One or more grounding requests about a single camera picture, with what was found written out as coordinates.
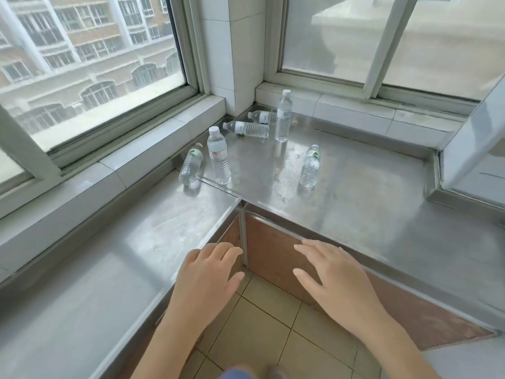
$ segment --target left hand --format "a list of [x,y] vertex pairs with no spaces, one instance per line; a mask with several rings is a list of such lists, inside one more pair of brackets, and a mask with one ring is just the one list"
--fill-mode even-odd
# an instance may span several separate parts
[[163,318],[195,331],[196,337],[213,321],[244,278],[230,271],[243,251],[231,243],[209,243],[188,253],[177,275],[174,292]]

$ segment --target human hand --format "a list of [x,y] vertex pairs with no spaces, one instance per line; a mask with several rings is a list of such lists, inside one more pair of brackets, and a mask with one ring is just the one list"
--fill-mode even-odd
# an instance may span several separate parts
[[163,320],[186,327],[197,338],[228,303],[244,278],[238,272],[228,280],[243,251],[231,243],[209,243],[188,253],[177,275]]
[[319,241],[302,243],[294,248],[314,265],[323,285],[301,269],[294,269],[294,275],[333,320],[363,339],[377,320],[388,317],[367,274],[341,248]]

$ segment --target apartment building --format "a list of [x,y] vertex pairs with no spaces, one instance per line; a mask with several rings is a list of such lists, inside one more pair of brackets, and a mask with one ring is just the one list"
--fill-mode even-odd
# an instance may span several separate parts
[[0,103],[29,134],[179,71],[166,0],[0,0]]

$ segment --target white label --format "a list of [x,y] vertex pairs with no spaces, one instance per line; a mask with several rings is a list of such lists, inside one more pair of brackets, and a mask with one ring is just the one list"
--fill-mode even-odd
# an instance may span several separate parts
[[277,109],[277,118],[287,120],[291,117],[291,110]]
[[268,116],[270,112],[261,112],[260,113],[260,124],[268,124]]
[[307,158],[308,157],[314,157],[315,159],[317,159],[318,161],[321,160],[321,156],[319,155],[319,152],[317,150],[309,150],[307,152]]
[[235,133],[244,134],[245,122],[237,121],[235,122]]
[[211,160],[214,162],[223,162],[226,159],[228,159],[228,150],[224,149],[221,152],[210,152],[209,155],[211,156]]
[[188,156],[198,157],[199,159],[204,159],[204,155],[198,149],[191,149],[188,153]]

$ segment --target lying water bottle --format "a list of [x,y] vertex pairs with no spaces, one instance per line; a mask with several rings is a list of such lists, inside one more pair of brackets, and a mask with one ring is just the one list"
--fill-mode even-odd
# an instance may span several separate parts
[[291,90],[282,91],[282,99],[277,107],[277,121],[275,123],[275,139],[279,142],[286,142],[291,126],[291,111],[293,102],[291,101]]
[[269,127],[256,122],[230,121],[224,122],[223,129],[251,137],[268,138]]
[[301,168],[300,184],[305,187],[313,187],[317,182],[319,172],[319,146],[312,145],[305,155],[304,165]]
[[231,181],[230,165],[228,164],[228,148],[226,140],[217,126],[209,127],[207,147],[211,156],[212,168],[216,173],[216,180],[220,185],[227,185]]
[[196,143],[189,150],[179,174],[179,181],[181,181],[183,185],[191,186],[195,183],[196,174],[200,170],[201,160],[204,159],[204,155],[201,152],[202,149],[203,146],[201,143]]
[[274,123],[277,119],[277,114],[275,112],[265,112],[264,110],[256,110],[255,112],[248,112],[249,120],[253,122],[259,122],[260,124],[270,125]]

